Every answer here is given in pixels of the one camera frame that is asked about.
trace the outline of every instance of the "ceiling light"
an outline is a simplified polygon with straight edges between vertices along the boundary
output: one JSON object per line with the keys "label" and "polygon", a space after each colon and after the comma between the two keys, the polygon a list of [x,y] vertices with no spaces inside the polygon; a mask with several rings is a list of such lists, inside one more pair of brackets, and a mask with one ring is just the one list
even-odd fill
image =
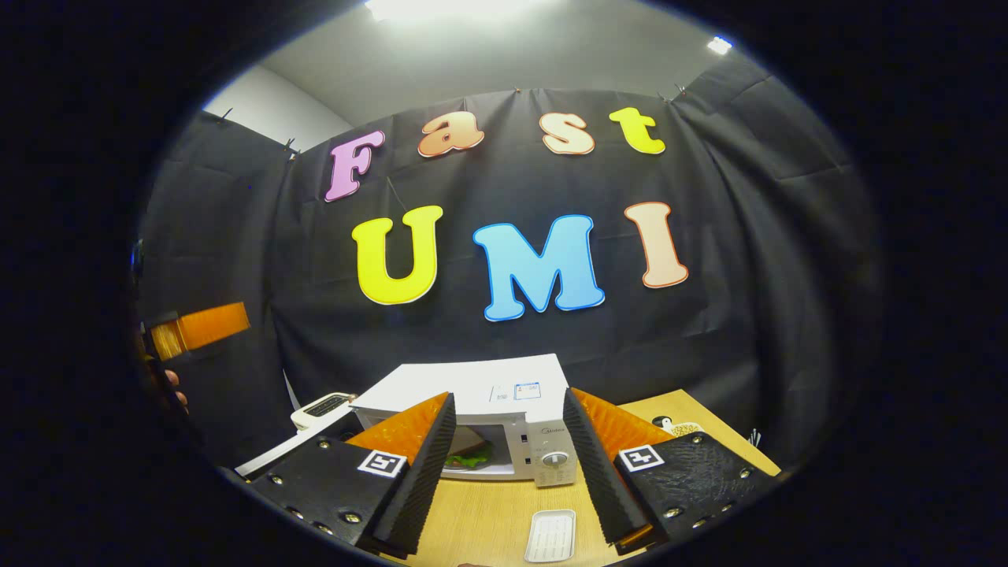
{"label": "ceiling light", "polygon": [[718,53],[719,55],[727,53],[728,49],[732,48],[732,44],[729,43],[728,41],[725,41],[721,37],[715,37],[714,39],[711,40],[710,43],[707,44],[707,46],[709,49]]}
{"label": "ceiling light", "polygon": [[498,18],[519,11],[533,0],[368,0],[364,3],[375,21],[415,20],[438,16]]}

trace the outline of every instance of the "orange letter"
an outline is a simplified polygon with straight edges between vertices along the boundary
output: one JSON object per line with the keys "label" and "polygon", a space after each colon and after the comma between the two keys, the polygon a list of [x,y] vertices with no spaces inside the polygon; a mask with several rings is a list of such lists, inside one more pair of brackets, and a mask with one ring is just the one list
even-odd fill
{"label": "orange letter", "polygon": [[449,112],[423,125],[427,134],[416,146],[424,157],[448,153],[453,149],[466,149],[483,141],[483,132],[476,127],[472,112]]}
{"label": "orange letter", "polygon": [[672,210],[664,203],[639,203],[627,207],[623,212],[637,225],[640,241],[644,245],[647,271],[644,286],[667,288],[681,284],[689,275],[686,266],[679,263],[675,255],[672,233],[668,230],[668,213]]}
{"label": "orange letter", "polygon": [[542,143],[553,153],[584,155],[595,149],[595,139],[584,130],[588,124],[577,114],[543,114],[539,127],[546,133]]}

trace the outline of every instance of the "white plate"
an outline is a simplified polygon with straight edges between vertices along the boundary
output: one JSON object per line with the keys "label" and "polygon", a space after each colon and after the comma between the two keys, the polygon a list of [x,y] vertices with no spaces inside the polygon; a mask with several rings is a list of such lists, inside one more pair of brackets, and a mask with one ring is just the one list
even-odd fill
{"label": "white plate", "polygon": [[550,563],[574,556],[575,514],[573,509],[544,509],[532,515],[525,561]]}

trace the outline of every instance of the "microwave control panel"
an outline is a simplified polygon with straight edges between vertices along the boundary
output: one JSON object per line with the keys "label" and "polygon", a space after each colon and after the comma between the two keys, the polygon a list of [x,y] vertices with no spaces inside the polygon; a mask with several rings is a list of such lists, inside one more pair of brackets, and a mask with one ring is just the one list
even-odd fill
{"label": "microwave control panel", "polygon": [[536,486],[574,483],[578,454],[562,420],[529,423],[528,444]]}

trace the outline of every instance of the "white wall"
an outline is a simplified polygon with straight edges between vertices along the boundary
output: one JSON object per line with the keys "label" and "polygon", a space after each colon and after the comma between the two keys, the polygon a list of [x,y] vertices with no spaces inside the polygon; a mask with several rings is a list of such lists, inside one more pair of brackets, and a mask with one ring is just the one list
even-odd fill
{"label": "white wall", "polygon": [[294,138],[291,147],[303,151],[351,129],[310,95],[279,75],[254,66],[217,94],[204,110],[274,139],[280,143]]}

